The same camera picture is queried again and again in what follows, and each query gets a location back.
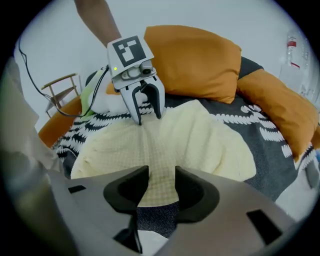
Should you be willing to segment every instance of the yellow blanket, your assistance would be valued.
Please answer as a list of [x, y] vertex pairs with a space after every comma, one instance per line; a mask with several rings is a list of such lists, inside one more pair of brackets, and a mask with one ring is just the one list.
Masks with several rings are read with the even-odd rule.
[[236, 181], [256, 174], [247, 144], [239, 133], [212, 119], [198, 100], [166, 109], [161, 120], [142, 116], [142, 126], [126, 119], [87, 138], [71, 172], [84, 178], [149, 166], [149, 185], [139, 207], [179, 200], [175, 166], [201, 170]]

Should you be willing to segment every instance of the green fabric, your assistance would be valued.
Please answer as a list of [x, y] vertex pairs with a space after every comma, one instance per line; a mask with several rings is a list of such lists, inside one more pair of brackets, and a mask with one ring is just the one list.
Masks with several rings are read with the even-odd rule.
[[[88, 104], [88, 98], [90, 96], [90, 94], [95, 90], [96, 85], [101, 77], [101, 75], [103, 74], [103, 70], [99, 69], [95, 75], [92, 77], [91, 81], [87, 84], [87, 86], [83, 89], [83, 91], [81, 92], [80, 95], [80, 99], [81, 99], [81, 106], [82, 106], [82, 113], [81, 115], [84, 115], [86, 113], [86, 111], [89, 108], [89, 104]], [[93, 115], [95, 112], [93, 112], [92, 110], [90, 110], [85, 117], [89, 117], [91, 115]]]

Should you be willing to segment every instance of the black and white patterned blanket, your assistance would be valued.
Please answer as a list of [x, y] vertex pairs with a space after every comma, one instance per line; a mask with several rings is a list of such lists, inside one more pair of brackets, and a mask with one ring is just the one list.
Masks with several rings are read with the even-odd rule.
[[[166, 108], [177, 107], [194, 98], [168, 95], [165, 96]], [[295, 166], [292, 152], [282, 134], [258, 106], [251, 105], [236, 95], [231, 104], [218, 101], [198, 99], [208, 110], [212, 118], [221, 121], [241, 134], [250, 148], [256, 175], [245, 182], [275, 201], [297, 177], [298, 170], [303, 169], [315, 157], [310, 145], [299, 164]], [[149, 103], [139, 107], [142, 115], [153, 113]], [[129, 113], [121, 115], [94, 114], [87, 118], [76, 118], [71, 129], [63, 136], [57, 148], [61, 159], [70, 154], [77, 157], [86, 138], [95, 131], [130, 118]]]

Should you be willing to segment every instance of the black cable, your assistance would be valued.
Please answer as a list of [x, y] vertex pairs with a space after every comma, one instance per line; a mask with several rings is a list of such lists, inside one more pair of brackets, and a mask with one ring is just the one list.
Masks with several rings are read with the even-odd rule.
[[102, 79], [104, 78], [105, 74], [108, 72], [109, 66], [108, 66], [108, 65], [106, 66], [105, 71], [102, 73], [101, 77], [99, 78], [99, 80], [98, 80], [98, 82], [97, 82], [97, 84], [96, 84], [96, 86], [95, 86], [95, 88], [94, 88], [94, 91], [93, 91], [91, 104], [90, 104], [89, 108], [86, 110], [86, 112], [85, 112], [83, 115], [67, 114], [67, 113], [62, 112], [62, 111], [57, 107], [57, 102], [55, 101], [55, 99], [54, 99], [53, 97], [50, 97], [48, 94], [43, 93], [43, 92], [40, 91], [39, 88], [36, 86], [34, 80], [32, 79], [32, 76], [31, 76], [31, 74], [30, 74], [30, 72], [29, 72], [27, 55], [21, 50], [21, 47], [20, 47], [21, 37], [22, 37], [22, 36], [20, 36], [20, 38], [19, 38], [18, 49], [19, 49], [19, 52], [20, 52], [21, 57], [22, 57], [22, 59], [23, 59], [23, 62], [24, 62], [25, 68], [26, 68], [26, 72], [27, 72], [27, 74], [28, 74], [28, 76], [29, 76], [29, 78], [30, 78], [30, 80], [31, 80], [34, 88], [37, 90], [37, 92], [38, 92], [39, 94], [41, 94], [42, 96], [44, 96], [48, 101], [52, 102], [53, 105], [54, 105], [54, 107], [56, 108], [56, 110], [57, 110], [60, 114], [66, 116], [66, 117], [73, 117], [73, 118], [83, 118], [83, 117], [85, 117], [85, 116], [89, 113], [89, 111], [91, 110], [91, 108], [92, 108], [92, 106], [93, 106], [93, 104], [94, 104], [94, 102], [95, 102], [95, 99], [96, 99], [96, 96], [97, 96], [97, 92], [98, 92], [99, 86], [100, 86], [101, 81], [102, 81]]

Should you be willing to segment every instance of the wooden chair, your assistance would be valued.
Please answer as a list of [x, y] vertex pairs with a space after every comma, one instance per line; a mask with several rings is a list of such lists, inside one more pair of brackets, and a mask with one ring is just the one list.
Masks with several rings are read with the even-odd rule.
[[[52, 94], [52, 97], [51, 97], [50, 101], [48, 102], [48, 105], [47, 105], [46, 108], [45, 108], [45, 112], [47, 113], [47, 115], [49, 116], [49, 118], [51, 118], [51, 116], [49, 115], [48, 111], [49, 111], [52, 107], [54, 107], [55, 105], [56, 105], [59, 109], [61, 109], [60, 101], [61, 101], [63, 98], [65, 98], [70, 92], [72, 92], [72, 90], [74, 90], [74, 91], [75, 91], [75, 94], [76, 94], [77, 96], [79, 96], [79, 93], [78, 93], [78, 91], [77, 91], [77, 87], [76, 87], [76, 85], [75, 85], [75, 83], [74, 83], [74, 80], [73, 80], [73, 78], [72, 78], [72, 77], [74, 77], [74, 76], [76, 76], [76, 75], [77, 75], [76, 73], [69, 74], [69, 75], [65, 75], [65, 76], [63, 76], [63, 77], [60, 77], [60, 78], [58, 78], [58, 79], [56, 79], [56, 80], [54, 80], [54, 81], [52, 81], [52, 82], [49, 82], [49, 83], [45, 84], [44, 86], [42, 86], [41, 90], [49, 87], [50, 92], [51, 92], [51, 94]], [[56, 83], [58, 83], [58, 82], [60, 82], [60, 81], [62, 81], [62, 80], [68, 79], [68, 78], [70, 78], [71, 83], [72, 83], [72, 86], [71, 86], [70, 88], [68, 88], [68, 89], [63, 90], [62, 92], [59, 92], [57, 95], [55, 95], [55, 94], [54, 94], [54, 91], [52, 90], [52, 85], [54, 85], [54, 84], [56, 84]]]

